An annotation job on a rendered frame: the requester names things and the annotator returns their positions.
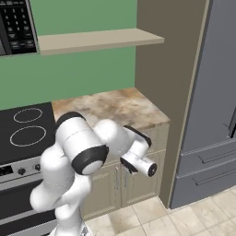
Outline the tall brown side panel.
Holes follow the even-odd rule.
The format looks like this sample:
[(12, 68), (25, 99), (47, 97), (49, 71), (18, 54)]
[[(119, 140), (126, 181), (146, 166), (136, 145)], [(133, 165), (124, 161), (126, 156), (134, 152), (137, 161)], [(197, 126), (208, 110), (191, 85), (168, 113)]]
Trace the tall brown side panel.
[(136, 26), (164, 39), (136, 48), (135, 87), (170, 119), (159, 198), (171, 201), (210, 0), (137, 0)]

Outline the steel oven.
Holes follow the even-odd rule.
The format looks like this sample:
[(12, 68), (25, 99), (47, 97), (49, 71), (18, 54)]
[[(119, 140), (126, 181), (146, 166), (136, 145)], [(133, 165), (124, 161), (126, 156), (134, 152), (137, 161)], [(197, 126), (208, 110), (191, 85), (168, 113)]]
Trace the steel oven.
[[(39, 157), (0, 165), (0, 219), (34, 210), (30, 193), (42, 181), (36, 164), (40, 164)], [(26, 170), (23, 175), (18, 174), (20, 168)], [(0, 225), (0, 236), (46, 236), (55, 225), (51, 210)]]

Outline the beige wall shelf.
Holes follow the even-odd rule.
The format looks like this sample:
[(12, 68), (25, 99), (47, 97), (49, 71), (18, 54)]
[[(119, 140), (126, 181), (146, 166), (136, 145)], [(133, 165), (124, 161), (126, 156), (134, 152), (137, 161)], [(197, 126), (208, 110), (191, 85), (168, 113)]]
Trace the beige wall shelf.
[(162, 37), (137, 28), (45, 35), (38, 40), (42, 55), (164, 43)]

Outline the black hob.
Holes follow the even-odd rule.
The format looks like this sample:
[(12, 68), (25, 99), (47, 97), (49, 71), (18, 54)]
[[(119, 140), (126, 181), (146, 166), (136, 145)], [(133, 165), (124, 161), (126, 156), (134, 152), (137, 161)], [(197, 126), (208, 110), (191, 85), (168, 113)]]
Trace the black hob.
[(50, 102), (0, 111), (0, 165), (30, 159), (54, 143)]

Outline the grey fridge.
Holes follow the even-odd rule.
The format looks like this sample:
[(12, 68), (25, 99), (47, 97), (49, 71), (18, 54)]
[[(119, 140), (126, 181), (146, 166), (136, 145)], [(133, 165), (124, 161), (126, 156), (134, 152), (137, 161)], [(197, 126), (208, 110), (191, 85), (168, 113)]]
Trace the grey fridge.
[(170, 208), (234, 185), (236, 0), (210, 0)]

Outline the beige cupboard door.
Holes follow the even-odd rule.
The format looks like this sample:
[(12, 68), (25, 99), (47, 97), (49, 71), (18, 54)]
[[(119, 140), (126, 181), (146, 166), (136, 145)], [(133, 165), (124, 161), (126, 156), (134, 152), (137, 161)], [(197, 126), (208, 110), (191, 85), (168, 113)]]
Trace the beige cupboard door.
[(157, 172), (152, 177), (147, 177), (140, 172), (134, 175), (128, 172), (126, 187), (124, 187), (124, 168), (122, 168), (122, 207), (131, 206), (159, 194), (164, 163), (160, 166), (156, 159), (151, 160), (157, 163)]
[[(119, 190), (115, 188), (115, 167), (119, 168)], [(121, 206), (120, 164), (107, 165), (92, 175), (92, 190), (84, 200), (81, 212), (89, 220), (113, 212)]]

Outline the black microwave oven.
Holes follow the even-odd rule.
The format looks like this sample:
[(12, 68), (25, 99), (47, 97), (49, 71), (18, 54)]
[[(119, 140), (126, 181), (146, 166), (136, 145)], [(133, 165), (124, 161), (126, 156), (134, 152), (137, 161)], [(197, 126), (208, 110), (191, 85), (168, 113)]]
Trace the black microwave oven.
[(38, 51), (30, 0), (0, 0), (0, 56)]

